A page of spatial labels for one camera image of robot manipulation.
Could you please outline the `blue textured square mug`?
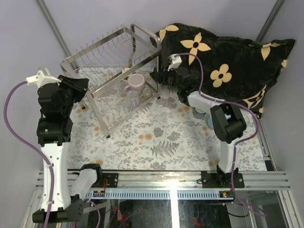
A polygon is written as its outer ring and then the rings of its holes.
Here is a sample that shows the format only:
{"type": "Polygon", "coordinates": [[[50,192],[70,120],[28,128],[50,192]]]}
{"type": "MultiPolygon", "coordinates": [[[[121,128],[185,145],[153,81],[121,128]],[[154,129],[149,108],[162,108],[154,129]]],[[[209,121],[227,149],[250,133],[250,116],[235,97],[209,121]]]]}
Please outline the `blue textured square mug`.
{"type": "Polygon", "coordinates": [[[204,118],[204,116],[206,115],[206,113],[198,108],[193,108],[193,116],[196,119],[202,119],[204,118]]]}

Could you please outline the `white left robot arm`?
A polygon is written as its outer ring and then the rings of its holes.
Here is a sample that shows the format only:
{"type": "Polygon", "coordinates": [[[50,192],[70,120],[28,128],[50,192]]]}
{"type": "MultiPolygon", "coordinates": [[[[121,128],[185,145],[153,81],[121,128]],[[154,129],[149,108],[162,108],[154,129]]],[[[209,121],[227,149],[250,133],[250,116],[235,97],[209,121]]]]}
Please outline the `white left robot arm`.
{"type": "Polygon", "coordinates": [[[71,189],[67,182],[67,152],[73,127],[70,114],[74,104],[85,96],[88,83],[86,78],[46,76],[41,70],[27,78],[28,85],[38,86],[41,118],[37,137],[44,155],[43,198],[40,208],[32,215],[34,223],[47,226],[80,221],[89,189],[104,182],[99,164],[83,165],[71,189]]]}

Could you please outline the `steel two-tier dish rack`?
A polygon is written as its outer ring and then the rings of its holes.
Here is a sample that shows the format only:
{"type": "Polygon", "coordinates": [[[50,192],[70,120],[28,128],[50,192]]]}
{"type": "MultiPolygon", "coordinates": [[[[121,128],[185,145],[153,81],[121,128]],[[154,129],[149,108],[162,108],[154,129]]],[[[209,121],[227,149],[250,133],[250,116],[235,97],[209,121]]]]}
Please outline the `steel two-tier dish rack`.
{"type": "Polygon", "coordinates": [[[153,98],[160,98],[160,84],[148,80],[149,72],[159,70],[161,39],[145,26],[133,23],[80,48],[60,64],[65,76],[88,78],[88,91],[80,102],[92,108],[105,136],[122,121],[128,119],[153,98]],[[145,86],[152,97],[130,109],[123,87],[126,78],[134,73],[145,77],[145,86]]]}

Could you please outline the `olive green ceramic mug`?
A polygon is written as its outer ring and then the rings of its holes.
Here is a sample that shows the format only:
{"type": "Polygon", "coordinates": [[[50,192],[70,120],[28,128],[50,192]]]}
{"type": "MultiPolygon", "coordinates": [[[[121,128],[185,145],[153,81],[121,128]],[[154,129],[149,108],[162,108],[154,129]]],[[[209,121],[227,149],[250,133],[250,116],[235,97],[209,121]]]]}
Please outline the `olive green ceramic mug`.
{"type": "Polygon", "coordinates": [[[140,95],[140,98],[143,101],[147,101],[148,99],[150,99],[152,97],[152,90],[150,88],[144,88],[142,90],[142,93],[140,95]]]}

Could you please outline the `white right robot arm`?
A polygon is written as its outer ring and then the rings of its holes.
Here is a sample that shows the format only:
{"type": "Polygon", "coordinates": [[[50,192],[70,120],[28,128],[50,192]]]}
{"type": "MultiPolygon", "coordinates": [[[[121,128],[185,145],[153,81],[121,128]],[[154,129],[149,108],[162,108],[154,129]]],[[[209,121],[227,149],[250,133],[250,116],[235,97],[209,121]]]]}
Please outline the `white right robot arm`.
{"type": "Polygon", "coordinates": [[[236,144],[243,137],[247,124],[239,104],[217,100],[187,85],[190,75],[184,67],[165,69],[161,72],[154,69],[150,76],[160,85],[176,88],[177,96],[182,103],[205,111],[211,117],[214,133],[220,141],[220,159],[216,174],[201,177],[202,181],[206,182],[203,185],[209,188],[215,186],[243,188],[245,185],[237,165],[236,144]]]}

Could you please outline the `clear glass tumbler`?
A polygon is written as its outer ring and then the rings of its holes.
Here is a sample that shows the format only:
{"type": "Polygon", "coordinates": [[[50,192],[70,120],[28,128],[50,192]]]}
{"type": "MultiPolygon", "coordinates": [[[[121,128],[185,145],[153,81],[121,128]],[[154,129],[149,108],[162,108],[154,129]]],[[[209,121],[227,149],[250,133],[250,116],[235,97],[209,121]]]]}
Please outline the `clear glass tumbler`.
{"type": "Polygon", "coordinates": [[[140,95],[138,92],[130,90],[126,94],[128,107],[130,109],[136,108],[141,104],[140,95]]]}

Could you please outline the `light blue ceramic mug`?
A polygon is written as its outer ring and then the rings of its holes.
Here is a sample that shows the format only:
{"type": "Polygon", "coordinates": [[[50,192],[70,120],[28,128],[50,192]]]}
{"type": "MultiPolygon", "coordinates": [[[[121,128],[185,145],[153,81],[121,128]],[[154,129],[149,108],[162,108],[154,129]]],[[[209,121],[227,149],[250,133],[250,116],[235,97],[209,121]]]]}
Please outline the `light blue ceramic mug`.
{"type": "Polygon", "coordinates": [[[209,128],[213,129],[213,121],[212,121],[212,118],[211,116],[209,116],[206,120],[206,124],[209,128]]]}

